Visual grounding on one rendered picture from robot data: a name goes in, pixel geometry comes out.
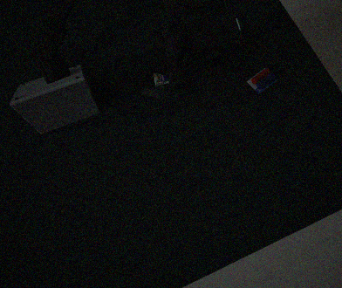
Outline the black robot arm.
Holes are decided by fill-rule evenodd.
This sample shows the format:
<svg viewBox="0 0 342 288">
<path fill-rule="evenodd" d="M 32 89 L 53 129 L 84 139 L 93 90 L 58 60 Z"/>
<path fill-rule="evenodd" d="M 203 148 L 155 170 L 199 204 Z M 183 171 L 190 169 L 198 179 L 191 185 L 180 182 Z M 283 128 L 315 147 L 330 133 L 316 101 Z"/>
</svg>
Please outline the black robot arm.
<svg viewBox="0 0 342 288">
<path fill-rule="evenodd" d="M 33 48 L 30 57 L 44 76 L 47 84 L 70 76 L 69 68 L 64 58 L 58 52 L 66 34 L 65 22 L 77 0 L 57 0 L 51 14 L 33 34 Z M 186 0 L 161 0 L 169 17 L 180 25 L 162 26 L 162 36 L 168 38 L 167 47 L 175 53 L 184 52 L 181 67 L 191 65 L 197 67 L 202 62 L 199 50 L 215 49 L 215 25 L 196 24 L 192 17 L 192 8 Z M 188 43 L 189 39 L 189 43 Z"/>
</svg>

